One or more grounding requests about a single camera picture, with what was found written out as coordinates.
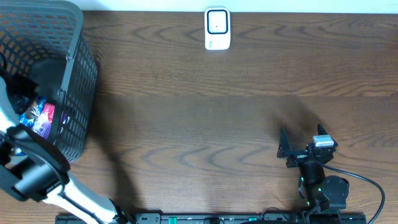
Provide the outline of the red purple Carefree pack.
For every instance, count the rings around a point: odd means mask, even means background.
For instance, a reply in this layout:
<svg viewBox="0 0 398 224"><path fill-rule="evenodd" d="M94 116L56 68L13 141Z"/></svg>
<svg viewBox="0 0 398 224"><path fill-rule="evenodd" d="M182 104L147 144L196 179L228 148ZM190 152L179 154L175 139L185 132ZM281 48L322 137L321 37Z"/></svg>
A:
<svg viewBox="0 0 398 224"><path fill-rule="evenodd" d="M32 130L44 139L48 139L52 127L53 116L55 114L55 105L46 103L40 114L35 121Z"/></svg>

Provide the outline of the blue Oreo cookie pack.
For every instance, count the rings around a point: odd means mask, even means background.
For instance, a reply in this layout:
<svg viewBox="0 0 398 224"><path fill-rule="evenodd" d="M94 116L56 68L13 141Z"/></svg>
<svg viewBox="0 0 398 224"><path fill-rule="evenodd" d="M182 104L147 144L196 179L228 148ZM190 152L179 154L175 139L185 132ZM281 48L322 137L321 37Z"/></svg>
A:
<svg viewBox="0 0 398 224"><path fill-rule="evenodd" d="M28 109L19 116L20 123L28 128L32 128L41 115L46 101L47 98L45 96L36 98L28 107Z"/></svg>

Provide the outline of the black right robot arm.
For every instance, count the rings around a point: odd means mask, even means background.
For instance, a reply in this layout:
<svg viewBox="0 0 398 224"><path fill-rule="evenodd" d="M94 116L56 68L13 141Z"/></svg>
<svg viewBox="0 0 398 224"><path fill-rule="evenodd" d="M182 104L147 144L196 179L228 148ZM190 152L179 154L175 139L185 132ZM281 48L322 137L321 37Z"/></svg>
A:
<svg viewBox="0 0 398 224"><path fill-rule="evenodd" d="M317 212L339 212L346 208L349 182L337 175L325 175L325 164L333 159L338 143L317 126L318 134L305 149L293 149L285 129L280 130L277 157L286 160L286 167L297 167L300 172L300 193L310 208Z"/></svg>

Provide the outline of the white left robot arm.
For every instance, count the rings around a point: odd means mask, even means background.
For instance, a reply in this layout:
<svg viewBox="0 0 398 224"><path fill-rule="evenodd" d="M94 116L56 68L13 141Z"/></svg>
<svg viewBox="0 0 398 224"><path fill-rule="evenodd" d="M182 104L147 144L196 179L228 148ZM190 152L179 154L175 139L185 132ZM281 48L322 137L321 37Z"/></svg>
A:
<svg viewBox="0 0 398 224"><path fill-rule="evenodd" d="M17 200L61 207L85 223L135 223L112 200L82 184L65 156L21 124L1 81L1 189Z"/></svg>

